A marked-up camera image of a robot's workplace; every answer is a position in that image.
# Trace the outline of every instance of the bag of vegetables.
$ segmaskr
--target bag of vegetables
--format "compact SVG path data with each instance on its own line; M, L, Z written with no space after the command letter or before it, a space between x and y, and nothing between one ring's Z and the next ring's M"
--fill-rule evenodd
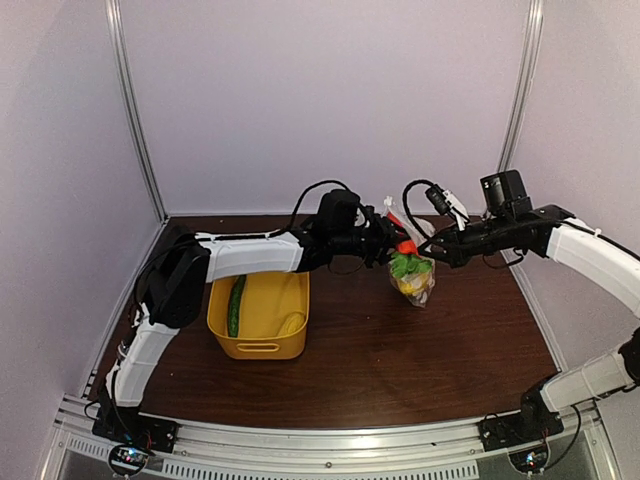
M435 261L418 255L416 245L426 239L411 225L391 197L384 201L386 215L398 227L403 228L410 240L396 247L389 262L389 278L391 284L399 290L413 305L424 308L435 286ZM417 219L428 235L433 235L435 228L423 219Z

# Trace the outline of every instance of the cucumber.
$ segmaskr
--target cucumber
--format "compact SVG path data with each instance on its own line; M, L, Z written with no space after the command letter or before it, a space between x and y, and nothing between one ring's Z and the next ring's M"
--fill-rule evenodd
M231 338L238 338L240 330L240 302L242 300L242 292L247 283L247 276L240 275L236 278L231 295L229 295L229 310L227 312L227 330Z

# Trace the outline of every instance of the bin handle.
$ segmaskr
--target bin handle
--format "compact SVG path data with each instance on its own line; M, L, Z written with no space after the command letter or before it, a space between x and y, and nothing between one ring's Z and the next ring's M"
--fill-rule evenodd
M255 352L277 352L280 350L280 345L277 343L238 343L236 348L241 352L255 353Z

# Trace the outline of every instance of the yellow bin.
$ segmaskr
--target yellow bin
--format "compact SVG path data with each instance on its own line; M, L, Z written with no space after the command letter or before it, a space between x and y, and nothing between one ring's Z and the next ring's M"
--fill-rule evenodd
M240 303L238 338L227 329L229 296L236 277L216 280L207 323L222 349L238 360L287 360L302 353L309 318L308 273L247 275Z

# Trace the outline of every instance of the workstation enclosure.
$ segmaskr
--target workstation enclosure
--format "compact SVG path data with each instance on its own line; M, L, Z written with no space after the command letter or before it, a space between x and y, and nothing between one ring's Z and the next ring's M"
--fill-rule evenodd
M534 204L562 205L640 250L639 7L5 6L0 478L35 478L58 458L63 396L86 393L169 218L288 214L324 178L377 208L429 178L478 215L479 179L516 168ZM511 273L558 369L637 326L552 262L531 255ZM619 467L608 478L640 471L639 404L637 392L598 403L606 435L597 440L610 440Z

